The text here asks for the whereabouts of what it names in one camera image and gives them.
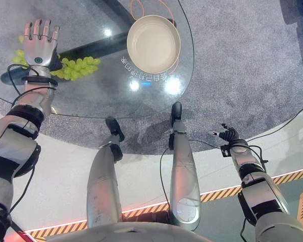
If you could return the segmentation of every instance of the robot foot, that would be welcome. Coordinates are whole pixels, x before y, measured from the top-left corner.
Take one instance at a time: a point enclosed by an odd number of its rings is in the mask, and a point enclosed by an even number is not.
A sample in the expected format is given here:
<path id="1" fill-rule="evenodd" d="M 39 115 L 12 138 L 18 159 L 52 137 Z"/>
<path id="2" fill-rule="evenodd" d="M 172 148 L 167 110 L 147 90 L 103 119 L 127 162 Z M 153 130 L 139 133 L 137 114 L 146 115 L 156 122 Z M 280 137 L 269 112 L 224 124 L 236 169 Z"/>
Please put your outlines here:
<path id="1" fill-rule="evenodd" d="M 119 135 L 119 137 L 120 137 L 119 141 L 120 142 L 124 141 L 125 136 L 122 133 L 121 128 L 115 118 L 113 118 L 113 117 L 106 118 L 106 124 L 112 135 Z"/>
<path id="2" fill-rule="evenodd" d="M 181 116 L 182 116 L 182 103 L 175 102 L 172 106 L 172 114 L 171 114 L 172 127 L 174 125 L 175 120 L 181 120 Z"/>

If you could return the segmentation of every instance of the white floor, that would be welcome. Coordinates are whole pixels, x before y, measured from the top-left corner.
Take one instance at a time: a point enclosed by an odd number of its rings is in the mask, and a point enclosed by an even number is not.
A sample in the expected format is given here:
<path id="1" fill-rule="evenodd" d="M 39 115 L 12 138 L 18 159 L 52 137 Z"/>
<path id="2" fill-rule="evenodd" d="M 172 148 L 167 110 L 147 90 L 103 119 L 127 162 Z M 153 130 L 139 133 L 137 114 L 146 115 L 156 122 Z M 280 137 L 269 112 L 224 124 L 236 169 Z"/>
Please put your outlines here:
<path id="1" fill-rule="evenodd" d="M 40 159 L 26 196 L 12 213 L 14 221 L 22 229 L 33 229 L 84 219 L 86 183 L 97 150 L 42 134 L 37 142 L 42 147 Z M 263 157 L 269 160 L 267 170 L 270 175 L 303 168 L 303 112 L 281 131 L 249 144 L 263 148 Z M 163 180 L 168 194 L 172 158 L 172 155 L 163 158 Z M 201 192 L 240 183 L 231 158 L 223 158 L 220 150 L 194 153 L 194 159 Z M 165 200 L 159 160 L 160 155 L 125 154 L 116 164 L 123 210 Z M 23 192 L 29 175 L 14 179 L 13 202 Z"/>

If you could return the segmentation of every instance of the gray carpet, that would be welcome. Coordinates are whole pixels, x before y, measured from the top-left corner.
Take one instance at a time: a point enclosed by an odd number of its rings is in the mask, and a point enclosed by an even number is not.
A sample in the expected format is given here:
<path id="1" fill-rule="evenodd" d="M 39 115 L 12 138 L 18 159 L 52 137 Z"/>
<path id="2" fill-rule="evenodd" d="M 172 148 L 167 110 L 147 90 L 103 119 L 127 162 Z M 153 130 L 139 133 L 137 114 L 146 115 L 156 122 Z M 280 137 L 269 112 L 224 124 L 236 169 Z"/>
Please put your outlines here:
<path id="1" fill-rule="evenodd" d="M 220 145 L 207 130 L 220 123 L 249 138 L 303 107 L 303 6 L 289 0 L 181 0 L 192 30 L 194 74 L 184 96 L 191 139 Z M 0 101 L 0 113 L 9 106 Z M 169 137 L 170 108 L 153 116 L 120 119 L 124 153 L 161 154 Z M 51 115 L 41 132 L 96 148 L 108 130 L 102 119 Z M 209 149 L 193 144 L 193 151 Z"/>

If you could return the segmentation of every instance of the grape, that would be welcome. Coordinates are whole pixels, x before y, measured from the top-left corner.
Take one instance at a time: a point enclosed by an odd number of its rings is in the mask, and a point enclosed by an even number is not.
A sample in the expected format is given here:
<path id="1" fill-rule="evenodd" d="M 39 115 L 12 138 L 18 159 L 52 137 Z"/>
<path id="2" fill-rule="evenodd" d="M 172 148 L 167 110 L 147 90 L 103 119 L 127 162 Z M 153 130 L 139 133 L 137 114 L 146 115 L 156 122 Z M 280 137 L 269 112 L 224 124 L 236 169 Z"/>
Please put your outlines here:
<path id="1" fill-rule="evenodd" d="M 19 61 L 19 63 L 22 64 L 22 65 L 28 66 L 28 63 L 26 62 L 25 59 L 21 59 L 21 60 Z"/>
<path id="2" fill-rule="evenodd" d="M 87 70 L 87 72 L 89 72 L 89 73 L 93 73 L 94 72 L 94 69 L 92 68 L 92 66 L 87 66 L 85 68 L 85 70 Z"/>
<path id="3" fill-rule="evenodd" d="M 77 64 L 77 65 L 80 65 L 80 64 L 82 64 L 82 63 L 83 63 L 83 60 L 82 60 L 82 59 L 77 59 L 77 60 L 76 60 L 76 64 Z"/>
<path id="4" fill-rule="evenodd" d="M 86 63 L 88 63 L 89 65 L 93 64 L 93 57 L 89 56 L 89 57 L 87 58 Z"/>
<path id="5" fill-rule="evenodd" d="M 69 60 L 67 58 L 62 59 L 62 63 L 67 64 L 68 62 L 69 62 Z"/>
<path id="6" fill-rule="evenodd" d="M 58 76 L 58 78 L 64 78 L 64 73 L 61 70 L 58 70 L 56 73 L 56 76 Z"/>
<path id="7" fill-rule="evenodd" d="M 72 69 L 70 67 L 65 67 L 64 69 L 62 69 L 64 71 L 65 74 L 70 74 Z"/>
<path id="8" fill-rule="evenodd" d="M 19 42 L 20 42 L 21 44 L 24 42 L 24 36 L 20 35 L 20 36 L 18 37 L 18 39 L 19 39 Z"/>
<path id="9" fill-rule="evenodd" d="M 86 62 L 82 62 L 81 64 L 80 64 L 80 67 L 83 69 L 83 68 L 85 68 L 87 66 L 87 64 L 86 64 Z"/>
<path id="10" fill-rule="evenodd" d="M 99 65 L 100 63 L 101 63 L 101 60 L 99 58 L 94 59 L 92 62 L 93 65 Z"/>
<path id="11" fill-rule="evenodd" d="M 16 54 L 17 54 L 18 56 L 20 56 L 20 57 L 25 56 L 25 52 L 24 52 L 22 49 L 17 49 L 17 50 L 16 50 Z"/>
<path id="12" fill-rule="evenodd" d="M 12 58 L 13 63 L 19 63 L 21 58 L 19 56 L 15 56 Z"/>
<path id="13" fill-rule="evenodd" d="M 77 73 L 77 71 L 72 71 L 71 72 L 71 76 L 73 77 L 73 78 L 78 78 L 79 77 L 79 74 Z"/>
<path id="14" fill-rule="evenodd" d="M 71 74 L 64 74 L 64 79 L 65 80 L 70 80 L 71 79 Z"/>
<path id="15" fill-rule="evenodd" d="M 74 67 L 73 67 L 74 70 L 76 71 L 79 71 L 81 69 L 81 66 L 76 64 Z"/>
<path id="16" fill-rule="evenodd" d="M 74 68 L 75 65 L 76 65 L 76 63 L 75 63 L 75 61 L 73 61 L 73 60 L 70 60 L 69 63 L 68 63 L 68 66 L 69 66 L 70 68 Z"/>
<path id="17" fill-rule="evenodd" d="M 89 72 L 88 72 L 86 69 L 81 69 L 81 70 L 80 70 L 80 73 L 81 73 L 83 76 L 88 76 L 88 75 L 89 75 Z"/>

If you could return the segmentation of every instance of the black strap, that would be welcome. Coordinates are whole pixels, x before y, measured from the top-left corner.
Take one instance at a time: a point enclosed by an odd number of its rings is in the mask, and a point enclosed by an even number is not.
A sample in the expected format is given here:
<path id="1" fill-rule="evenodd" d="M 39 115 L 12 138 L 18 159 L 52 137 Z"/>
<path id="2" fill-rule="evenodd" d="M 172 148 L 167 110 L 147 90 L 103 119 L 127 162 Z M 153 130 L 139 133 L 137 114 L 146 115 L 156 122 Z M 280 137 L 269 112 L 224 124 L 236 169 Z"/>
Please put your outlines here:
<path id="1" fill-rule="evenodd" d="M 32 83 L 32 82 L 52 83 L 56 87 L 59 85 L 58 82 L 53 80 L 52 78 L 42 77 L 42 76 L 27 76 L 27 77 L 21 78 L 21 80 L 22 81 L 27 81 L 29 83 Z"/>

